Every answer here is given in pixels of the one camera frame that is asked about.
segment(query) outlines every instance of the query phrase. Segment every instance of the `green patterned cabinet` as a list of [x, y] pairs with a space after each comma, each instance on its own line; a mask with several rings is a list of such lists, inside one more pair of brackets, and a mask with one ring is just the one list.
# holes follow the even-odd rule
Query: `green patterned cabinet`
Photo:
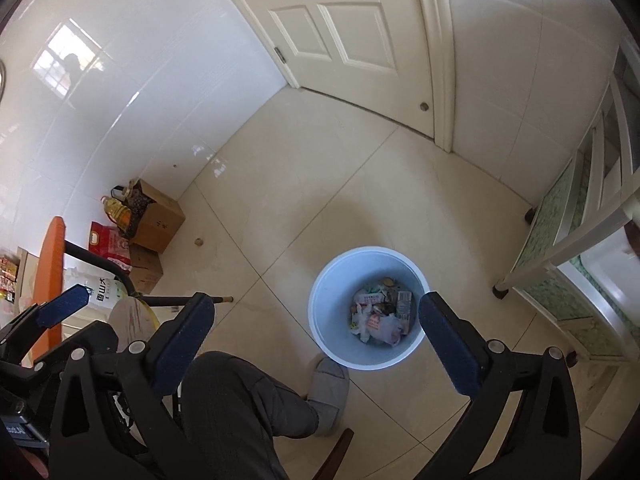
[[516, 290], [594, 360], [640, 359], [640, 327], [580, 257], [628, 222], [640, 225], [639, 81], [638, 48], [624, 39], [587, 133], [541, 200], [513, 269], [494, 287], [498, 298]]

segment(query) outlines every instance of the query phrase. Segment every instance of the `cooking oil bottle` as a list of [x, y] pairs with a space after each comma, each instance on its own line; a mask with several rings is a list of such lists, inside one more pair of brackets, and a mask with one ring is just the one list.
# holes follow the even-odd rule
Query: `cooking oil bottle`
[[116, 224], [121, 231], [126, 232], [131, 222], [131, 209], [112, 196], [103, 196], [102, 206], [109, 220]]

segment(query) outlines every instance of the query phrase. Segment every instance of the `cabinet leg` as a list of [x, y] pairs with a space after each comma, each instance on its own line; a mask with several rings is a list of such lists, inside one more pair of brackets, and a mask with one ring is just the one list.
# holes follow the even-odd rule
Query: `cabinet leg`
[[533, 223], [533, 218], [536, 215], [537, 210], [537, 207], [531, 207], [526, 213], [524, 213], [524, 221], [527, 224], [531, 225]]
[[495, 285], [494, 285], [494, 287], [491, 289], [491, 292], [494, 294], [494, 296], [496, 298], [501, 300], [508, 294], [509, 289], [507, 289], [507, 290], [498, 290], [497, 288], [495, 288]]

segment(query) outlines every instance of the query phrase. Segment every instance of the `door frame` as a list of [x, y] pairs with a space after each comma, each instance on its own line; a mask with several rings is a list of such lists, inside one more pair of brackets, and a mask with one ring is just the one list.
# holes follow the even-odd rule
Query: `door frame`
[[[293, 88], [300, 88], [291, 69], [280, 60], [273, 43], [245, 0], [232, 0], [254, 30], [282, 76]], [[453, 145], [456, 69], [453, 24], [449, 0], [420, 0], [429, 51], [433, 87], [433, 140], [450, 152]]]

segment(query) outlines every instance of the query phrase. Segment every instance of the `orange seat back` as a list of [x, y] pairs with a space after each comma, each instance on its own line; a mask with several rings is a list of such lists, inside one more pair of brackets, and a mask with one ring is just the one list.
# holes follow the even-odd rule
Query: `orange seat back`
[[[43, 304], [62, 293], [62, 273], [65, 257], [65, 222], [62, 217], [54, 216], [42, 242], [36, 280], [33, 286], [33, 302]], [[31, 348], [31, 360], [49, 351], [62, 341], [60, 324], [47, 331]]]

